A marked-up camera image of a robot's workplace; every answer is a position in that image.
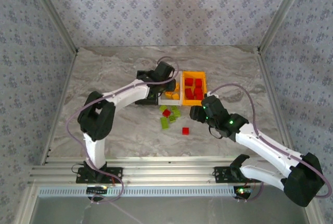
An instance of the orange container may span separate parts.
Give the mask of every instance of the orange container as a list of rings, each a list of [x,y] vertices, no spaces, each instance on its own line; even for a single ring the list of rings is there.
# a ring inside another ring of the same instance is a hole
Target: orange container
[[[193,78],[194,82],[192,86],[185,86],[185,79],[186,78]],[[192,92],[196,87],[195,79],[202,80],[202,90],[203,93],[207,93],[207,85],[206,85],[206,74],[203,71],[183,71],[182,73],[182,94],[183,94],[183,103],[182,105],[185,106],[201,106],[201,100],[188,100],[185,96],[185,89],[191,88]]]

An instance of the patterned wallpaper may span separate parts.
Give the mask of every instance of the patterned wallpaper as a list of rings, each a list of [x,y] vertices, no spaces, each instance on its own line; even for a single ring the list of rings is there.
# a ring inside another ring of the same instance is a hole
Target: patterned wallpaper
[[[75,45],[258,46],[281,0],[52,0]]]
[[[265,53],[296,149],[333,183],[333,0],[296,0]],[[321,201],[333,223],[333,196]]]
[[[0,0],[0,223],[41,160],[71,60],[39,0]]]

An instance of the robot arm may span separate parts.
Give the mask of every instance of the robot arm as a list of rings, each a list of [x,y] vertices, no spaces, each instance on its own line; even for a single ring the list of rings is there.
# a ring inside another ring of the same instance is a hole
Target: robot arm
[[[191,119],[207,123],[209,130],[214,128],[221,135],[220,138],[230,138],[255,151],[270,163],[261,163],[247,155],[240,155],[230,165],[235,179],[257,179],[273,185],[303,207],[310,203],[324,185],[323,180],[314,171],[291,158],[296,157],[322,173],[319,161],[313,154],[307,153],[304,156],[259,132],[259,136],[265,140],[263,142],[247,119],[238,114],[229,114],[214,95],[204,98],[201,104],[202,106],[191,107]],[[289,155],[286,156],[273,147],[284,150]]]
[[[160,62],[155,70],[147,71],[123,88],[104,94],[95,91],[89,95],[85,105],[102,97],[110,96],[92,104],[83,110],[78,117],[87,152],[93,163],[87,165],[94,178],[99,176],[93,169],[94,167],[97,169],[106,167],[105,138],[112,129],[114,114],[135,101],[147,98],[150,94],[174,91],[174,79],[164,84],[150,84],[166,81],[172,72],[174,72],[173,67],[165,62]],[[293,202],[300,206],[307,206],[324,185],[323,180],[315,172],[290,158],[292,155],[322,173],[316,156],[311,153],[303,156],[259,132],[259,136],[266,140],[263,142],[258,138],[253,125],[247,119],[238,114],[229,114],[221,101],[214,95],[205,97],[201,104],[202,106],[191,108],[191,119],[207,123],[209,130],[214,128],[221,135],[221,138],[230,138],[234,142],[248,147],[270,163],[261,163],[249,156],[240,155],[230,165],[232,176],[236,180],[256,179],[273,185],[283,190]],[[286,151],[289,156],[280,153],[272,146]]]
[[[147,98],[149,94],[174,91],[176,86],[175,79],[164,84],[150,84],[152,82],[166,81],[174,71],[172,66],[161,61],[155,70],[145,72],[132,83],[118,90],[104,94],[94,91],[88,96],[85,105],[99,98],[114,95],[91,105],[83,110],[78,117],[87,152],[91,162],[97,169],[106,165],[104,155],[105,138],[112,129],[114,114],[135,101]]]

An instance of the marble surface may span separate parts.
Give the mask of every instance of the marble surface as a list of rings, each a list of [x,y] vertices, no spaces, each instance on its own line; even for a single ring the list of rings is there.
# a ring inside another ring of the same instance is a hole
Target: marble surface
[[[76,58],[66,92],[51,157],[82,157],[81,147],[65,131],[65,122],[84,105],[90,92],[110,92],[135,79],[137,70],[153,69],[162,56],[178,60],[183,70],[205,71],[208,90],[220,84],[237,82],[253,97],[259,129],[280,142],[276,122],[261,78],[257,53],[251,46],[175,46],[175,47],[94,47],[81,48]],[[252,110],[246,95],[238,88],[219,90],[218,95],[230,113],[237,112],[252,121]],[[168,130],[160,125],[159,106],[130,105],[114,118],[113,128],[106,139],[108,158],[124,156],[237,156],[253,154],[230,139],[216,139],[208,126],[189,117],[190,107],[182,106],[182,117]],[[182,135],[182,127],[190,135]],[[75,120],[70,130],[83,139]]]

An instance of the red block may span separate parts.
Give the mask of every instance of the red block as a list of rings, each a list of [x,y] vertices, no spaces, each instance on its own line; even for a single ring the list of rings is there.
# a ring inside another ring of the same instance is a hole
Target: red block
[[[196,99],[202,101],[203,100],[203,93],[196,94]]]
[[[199,95],[199,94],[203,94],[202,89],[201,88],[195,88],[194,89],[194,95],[196,96],[196,95]]]
[[[193,78],[185,78],[185,86],[192,86]]]
[[[202,87],[202,80],[201,79],[196,79],[196,87],[201,88]]]
[[[170,110],[165,110],[165,111],[163,111],[163,116],[165,116],[165,117],[169,117],[169,115],[171,115],[171,111]]]
[[[183,128],[183,135],[189,135],[189,128]]]
[[[188,99],[188,100],[194,100],[194,95],[192,93],[191,88],[185,89],[185,96],[186,96],[186,99]]]

